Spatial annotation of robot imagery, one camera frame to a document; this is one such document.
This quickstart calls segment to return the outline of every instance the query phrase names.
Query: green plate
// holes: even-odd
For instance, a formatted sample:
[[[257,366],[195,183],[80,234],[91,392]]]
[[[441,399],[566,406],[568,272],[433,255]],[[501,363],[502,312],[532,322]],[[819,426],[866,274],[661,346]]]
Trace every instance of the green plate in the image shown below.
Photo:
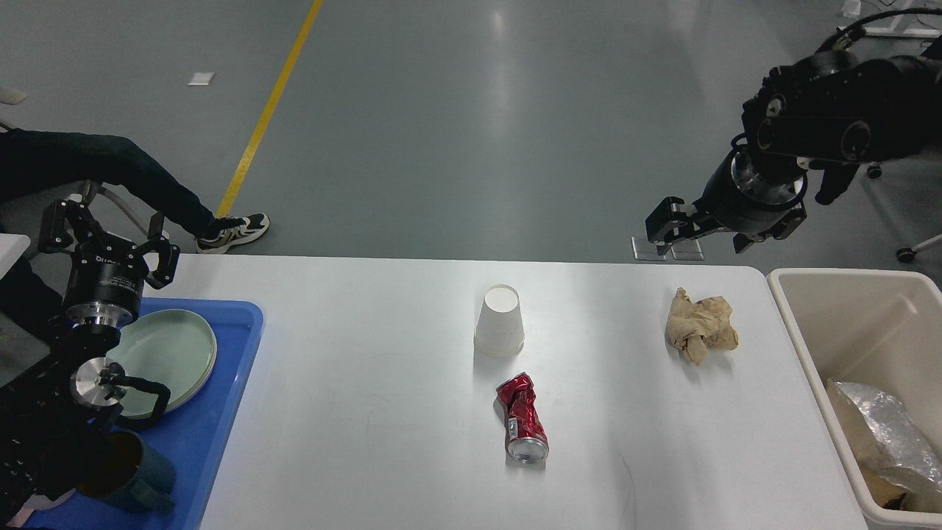
[[[187,402],[209,378],[216,363],[216,335],[200,315],[165,309],[140,317],[121,330],[121,343],[108,352],[127,375],[156,381],[171,390],[167,412]],[[128,389],[122,416],[148,418],[156,396]]]

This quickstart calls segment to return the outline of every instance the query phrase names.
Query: jeans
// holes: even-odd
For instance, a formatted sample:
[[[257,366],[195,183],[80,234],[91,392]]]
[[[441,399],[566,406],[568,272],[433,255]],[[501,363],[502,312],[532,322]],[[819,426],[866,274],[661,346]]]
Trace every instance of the jeans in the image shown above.
[[[88,179],[126,187],[196,237],[214,219],[199,197],[127,138],[22,129],[0,132],[0,203]],[[61,304],[62,297],[23,258],[0,278],[0,311],[40,340],[55,338],[58,330],[49,320]]]

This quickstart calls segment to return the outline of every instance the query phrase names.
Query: crushed soda can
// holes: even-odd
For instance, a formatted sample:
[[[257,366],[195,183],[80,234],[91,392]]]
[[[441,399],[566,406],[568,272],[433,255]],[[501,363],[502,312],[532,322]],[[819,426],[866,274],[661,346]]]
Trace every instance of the crushed soda can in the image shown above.
[[[507,410],[507,453],[523,464],[546,460],[549,442],[533,406],[536,393],[529,375],[519,373],[497,387],[497,399]]]

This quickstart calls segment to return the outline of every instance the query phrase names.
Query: shoe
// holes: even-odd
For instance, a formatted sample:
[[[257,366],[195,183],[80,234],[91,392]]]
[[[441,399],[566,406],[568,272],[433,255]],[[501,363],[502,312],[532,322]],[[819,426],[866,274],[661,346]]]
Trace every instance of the shoe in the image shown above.
[[[206,237],[196,239],[196,252],[225,254],[230,248],[251,243],[268,232],[268,215],[253,213],[249,217],[222,217],[213,221]]]

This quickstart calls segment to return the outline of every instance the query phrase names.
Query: chair wheel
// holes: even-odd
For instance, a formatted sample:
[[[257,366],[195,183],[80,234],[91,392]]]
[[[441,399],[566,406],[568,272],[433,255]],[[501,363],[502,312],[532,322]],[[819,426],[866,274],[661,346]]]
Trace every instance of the chair wheel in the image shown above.
[[[896,259],[900,263],[912,263],[913,260],[916,259],[916,253],[909,247],[901,248],[896,251]]]

